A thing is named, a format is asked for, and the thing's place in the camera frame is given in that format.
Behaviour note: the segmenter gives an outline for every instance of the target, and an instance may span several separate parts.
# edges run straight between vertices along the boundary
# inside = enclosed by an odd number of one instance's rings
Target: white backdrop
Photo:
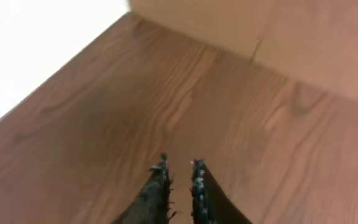
[[[128,10],[126,0],[0,0],[0,117]]]

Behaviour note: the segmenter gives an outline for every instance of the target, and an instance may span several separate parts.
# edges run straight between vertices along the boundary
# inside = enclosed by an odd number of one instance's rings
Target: wooden surface
[[[358,102],[358,1],[129,2],[171,29]]]
[[[167,152],[254,223],[358,223],[358,105],[126,15],[0,122],[0,223],[109,223]]]

